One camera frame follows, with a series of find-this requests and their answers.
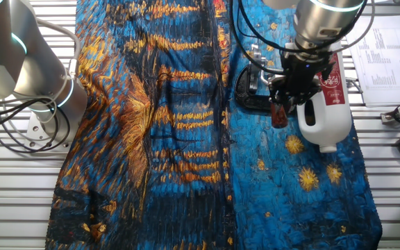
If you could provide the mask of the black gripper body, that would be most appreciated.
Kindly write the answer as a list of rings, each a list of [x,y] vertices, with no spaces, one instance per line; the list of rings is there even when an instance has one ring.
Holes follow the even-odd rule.
[[[334,64],[329,55],[323,58],[313,58],[313,55],[300,58],[297,53],[283,52],[281,65],[286,76],[286,94],[291,97],[291,94],[315,80],[318,73],[322,73],[324,79],[327,79]]]

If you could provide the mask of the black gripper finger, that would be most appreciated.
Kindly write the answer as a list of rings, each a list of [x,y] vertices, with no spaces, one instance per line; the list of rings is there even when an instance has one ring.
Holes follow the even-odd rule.
[[[271,102],[284,106],[287,103],[286,76],[274,75],[268,79]]]
[[[321,91],[322,89],[318,81],[312,81],[304,88],[291,94],[290,104],[293,106],[302,105]]]

